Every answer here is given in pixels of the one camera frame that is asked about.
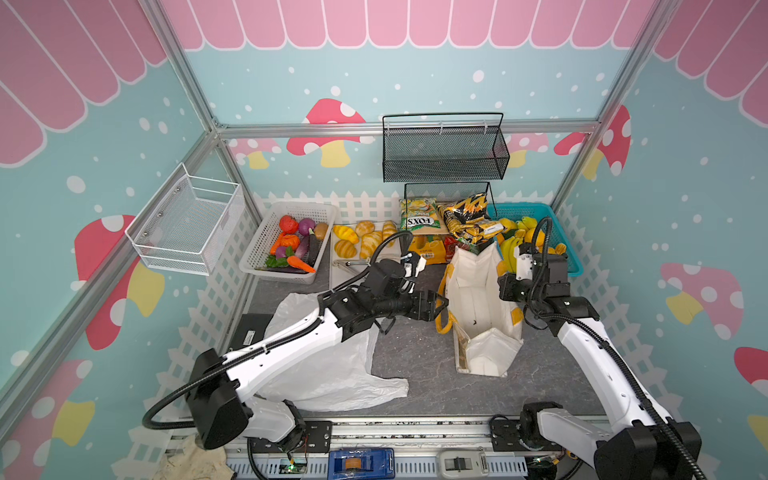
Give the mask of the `cream canvas tote bag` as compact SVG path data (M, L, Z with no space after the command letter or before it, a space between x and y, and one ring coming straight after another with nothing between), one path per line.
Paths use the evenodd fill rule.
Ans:
M460 374L504 378L523 346L522 308L499 296L506 273L494 247L479 254L459 249L445 270L439 293L447 307L436 329L452 335Z

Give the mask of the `yellow black snack bag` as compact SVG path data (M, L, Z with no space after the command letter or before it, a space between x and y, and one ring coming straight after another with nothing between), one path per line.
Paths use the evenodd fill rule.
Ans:
M476 193L458 202L441 202L438 211L453 237L466 244L478 245L505 231L500 221L490 218L488 206L487 195Z

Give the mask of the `white plastic grocery bag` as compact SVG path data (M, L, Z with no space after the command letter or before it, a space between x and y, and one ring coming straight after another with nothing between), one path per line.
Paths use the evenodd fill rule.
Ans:
M371 373L379 330L375 327L314 353L268 381L257 395L289 400L310 412L372 408L408 394L408 381Z

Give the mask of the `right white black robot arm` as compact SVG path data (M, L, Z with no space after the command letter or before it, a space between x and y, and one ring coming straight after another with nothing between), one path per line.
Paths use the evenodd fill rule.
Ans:
M531 402L518 435L529 450L556 444L600 479L703 479L702 439L642 385L610 340L593 305L574 296L567 260L550 245L554 220L545 217L509 251L513 272L500 277L499 296L522 308L531 328L549 331L568 350L595 391L610 424L601 429L557 402Z

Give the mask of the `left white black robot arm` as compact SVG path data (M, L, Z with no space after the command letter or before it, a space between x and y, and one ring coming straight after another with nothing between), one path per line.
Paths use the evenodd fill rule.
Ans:
M426 266L414 252L381 258L378 246L366 268L318 294L316 307L275 335L218 355L209 349L196 359L189 381L158 400L142 418L155 431L193 428L205 450L239 438L259 438L293 452L307 436L306 423L288 399L259 396L261 388L306 358L399 317L433 322L449 301L415 281Z

